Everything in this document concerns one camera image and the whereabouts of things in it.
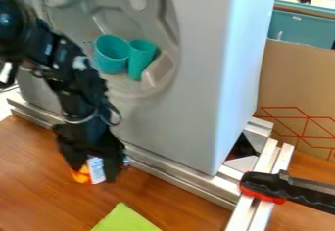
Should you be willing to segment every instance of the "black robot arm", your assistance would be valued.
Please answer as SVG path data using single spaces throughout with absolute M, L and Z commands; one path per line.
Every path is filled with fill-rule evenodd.
M 109 102 L 106 81 L 80 47 L 55 33 L 24 2 L 0 0 L 0 59 L 8 73 L 0 88 L 12 85 L 19 66 L 25 66 L 57 95 L 64 124 L 54 126 L 54 132 L 68 164 L 79 170 L 88 157 L 100 157 L 107 181 L 114 181 L 124 145 L 109 128 L 121 122 L 121 115 Z M 117 123 L 111 123 L 112 112 Z

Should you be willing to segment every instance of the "white washing machine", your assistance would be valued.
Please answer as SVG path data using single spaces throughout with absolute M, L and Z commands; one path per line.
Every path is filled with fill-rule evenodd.
M 90 42 L 106 33 L 157 43 L 160 55 L 141 82 L 102 74 L 124 117 L 113 132 L 126 143 L 217 173 L 256 109 L 273 0 L 25 1 L 88 56 Z M 28 102 L 60 111 L 42 80 L 22 71 L 18 81 Z

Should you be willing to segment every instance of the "cardboard box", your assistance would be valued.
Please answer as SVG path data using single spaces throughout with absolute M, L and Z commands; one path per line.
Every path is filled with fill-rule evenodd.
M 255 116 L 273 138 L 335 161 L 335 51 L 268 40 Z

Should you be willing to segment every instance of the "yellow-green paper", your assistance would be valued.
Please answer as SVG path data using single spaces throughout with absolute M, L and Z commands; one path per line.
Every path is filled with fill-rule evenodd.
M 91 231 L 162 231 L 125 204 L 117 204 Z

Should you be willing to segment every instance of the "teal cup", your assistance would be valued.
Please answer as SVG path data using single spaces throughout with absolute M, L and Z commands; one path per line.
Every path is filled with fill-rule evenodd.
M 114 35 L 101 35 L 94 42 L 94 62 L 105 74 L 126 72 L 129 44 Z
M 129 42 L 128 76 L 135 80 L 141 80 L 142 71 L 155 58 L 157 46 L 145 39 L 134 39 Z

